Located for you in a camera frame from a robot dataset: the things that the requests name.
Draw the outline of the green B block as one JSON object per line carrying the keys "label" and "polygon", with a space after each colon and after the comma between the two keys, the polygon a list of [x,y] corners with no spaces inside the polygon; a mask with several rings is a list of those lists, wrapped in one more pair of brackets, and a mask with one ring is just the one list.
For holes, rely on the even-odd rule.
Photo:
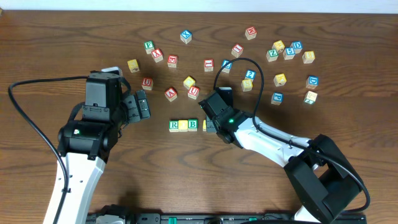
{"label": "green B block", "polygon": [[188,120],[188,130],[189,131],[197,131],[198,130],[198,120],[197,119],[189,119]]}

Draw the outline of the green R block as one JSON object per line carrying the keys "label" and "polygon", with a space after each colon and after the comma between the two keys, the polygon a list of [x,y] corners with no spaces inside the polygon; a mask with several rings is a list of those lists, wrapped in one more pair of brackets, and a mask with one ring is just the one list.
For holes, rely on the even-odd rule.
{"label": "green R block", "polygon": [[179,132],[178,121],[177,120],[170,120],[169,121],[169,131],[170,132]]}

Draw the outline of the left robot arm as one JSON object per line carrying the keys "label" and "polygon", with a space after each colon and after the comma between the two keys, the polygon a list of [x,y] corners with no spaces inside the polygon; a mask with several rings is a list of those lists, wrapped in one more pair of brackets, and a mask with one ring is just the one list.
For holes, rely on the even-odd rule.
{"label": "left robot arm", "polygon": [[61,160],[45,223],[84,223],[111,149],[127,125],[150,118],[144,90],[133,92],[119,67],[92,71],[85,101],[58,132]]}

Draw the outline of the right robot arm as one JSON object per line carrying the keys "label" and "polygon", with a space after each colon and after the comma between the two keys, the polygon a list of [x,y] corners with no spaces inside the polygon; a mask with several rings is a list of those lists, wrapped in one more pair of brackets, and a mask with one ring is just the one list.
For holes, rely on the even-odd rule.
{"label": "right robot arm", "polygon": [[255,151],[284,169],[302,203],[295,220],[332,223],[364,191],[358,173],[328,136],[287,134],[233,108],[217,91],[199,105],[225,143]]}

